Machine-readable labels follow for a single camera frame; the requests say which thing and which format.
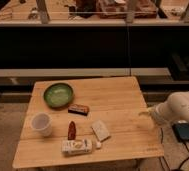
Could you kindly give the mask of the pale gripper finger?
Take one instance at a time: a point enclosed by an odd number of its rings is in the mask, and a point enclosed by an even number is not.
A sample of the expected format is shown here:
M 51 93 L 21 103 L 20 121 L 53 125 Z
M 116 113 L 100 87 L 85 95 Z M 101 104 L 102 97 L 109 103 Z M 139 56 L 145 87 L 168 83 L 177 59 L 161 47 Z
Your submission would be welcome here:
M 150 116 L 150 112 L 140 112 L 139 114 L 138 114 L 139 116 Z

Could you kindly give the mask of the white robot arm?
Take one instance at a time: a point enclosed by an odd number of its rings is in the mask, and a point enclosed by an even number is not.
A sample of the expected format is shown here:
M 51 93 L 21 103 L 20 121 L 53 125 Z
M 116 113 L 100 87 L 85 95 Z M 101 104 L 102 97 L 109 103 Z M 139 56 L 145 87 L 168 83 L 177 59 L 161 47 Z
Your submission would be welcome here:
M 151 116 L 159 125 L 182 119 L 189 123 L 189 91 L 171 93 L 167 99 L 139 115 Z

